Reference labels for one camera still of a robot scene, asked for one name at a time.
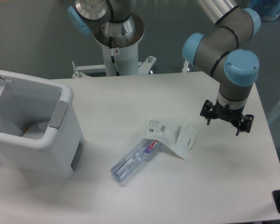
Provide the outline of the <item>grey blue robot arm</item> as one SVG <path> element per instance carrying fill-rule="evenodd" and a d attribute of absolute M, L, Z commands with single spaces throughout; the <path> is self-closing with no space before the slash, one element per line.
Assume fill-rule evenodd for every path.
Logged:
<path fill-rule="evenodd" d="M 249 133 L 254 116 L 243 109 L 258 77 L 259 59 L 240 46 L 260 29 L 261 19 L 250 8 L 242 9 L 233 0 L 201 0 L 200 7 L 216 26 L 210 35 L 192 34 L 182 56 L 219 82 L 217 100 L 206 100 L 201 116 L 207 121 L 221 119 L 238 133 Z M 144 35 L 141 18 L 131 11 L 128 0 L 77 0 L 68 16 L 77 30 L 93 35 L 101 45 L 108 76 L 140 74 L 138 44 Z"/>

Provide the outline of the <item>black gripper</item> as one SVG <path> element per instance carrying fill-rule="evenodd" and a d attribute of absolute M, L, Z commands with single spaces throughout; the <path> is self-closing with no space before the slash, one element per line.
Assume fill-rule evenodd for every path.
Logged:
<path fill-rule="evenodd" d="M 239 109 L 230 109 L 229 105 L 223 107 L 220 103 L 213 103 L 205 100 L 200 112 L 200 116 L 207 120 L 207 125 L 210 124 L 212 119 L 221 119 L 230 122 L 237 129 L 236 136 L 239 133 L 249 133 L 252 127 L 254 116 L 252 114 L 243 115 L 244 107 Z"/>

